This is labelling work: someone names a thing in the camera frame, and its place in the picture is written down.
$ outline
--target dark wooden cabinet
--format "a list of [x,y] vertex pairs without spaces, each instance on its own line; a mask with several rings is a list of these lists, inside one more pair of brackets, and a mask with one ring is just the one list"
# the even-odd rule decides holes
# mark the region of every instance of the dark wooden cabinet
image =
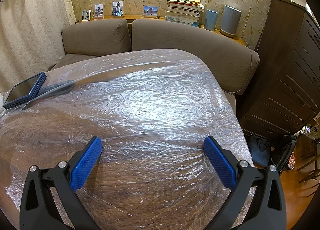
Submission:
[[320,112],[320,29],[304,7],[271,0],[255,50],[260,64],[237,118],[245,134],[278,140]]

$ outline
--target stack of books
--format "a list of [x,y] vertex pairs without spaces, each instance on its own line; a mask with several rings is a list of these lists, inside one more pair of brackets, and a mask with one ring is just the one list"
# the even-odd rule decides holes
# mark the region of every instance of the stack of books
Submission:
[[168,11],[165,21],[199,26],[200,12],[204,11],[201,0],[167,0]]

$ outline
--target sofa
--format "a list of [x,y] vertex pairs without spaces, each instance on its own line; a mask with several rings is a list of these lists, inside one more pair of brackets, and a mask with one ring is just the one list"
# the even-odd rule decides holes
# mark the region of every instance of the sofa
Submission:
[[130,51],[172,48],[199,57],[223,89],[236,113],[235,94],[243,94],[260,59],[256,52],[214,32],[169,21],[137,19],[130,37],[125,19],[73,24],[61,31],[65,55],[51,68]]

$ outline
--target beige curtain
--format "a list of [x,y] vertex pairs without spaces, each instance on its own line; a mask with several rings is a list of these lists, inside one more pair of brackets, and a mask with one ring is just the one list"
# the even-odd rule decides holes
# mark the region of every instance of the beige curtain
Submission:
[[61,30],[74,22],[71,0],[2,0],[0,91],[56,64],[65,54]]

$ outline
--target blue tumbler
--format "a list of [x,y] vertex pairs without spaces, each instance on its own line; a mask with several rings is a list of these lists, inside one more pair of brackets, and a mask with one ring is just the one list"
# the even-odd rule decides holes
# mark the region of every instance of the blue tumbler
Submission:
[[218,19],[217,11],[206,9],[204,28],[210,31],[214,31],[216,27],[217,19]]

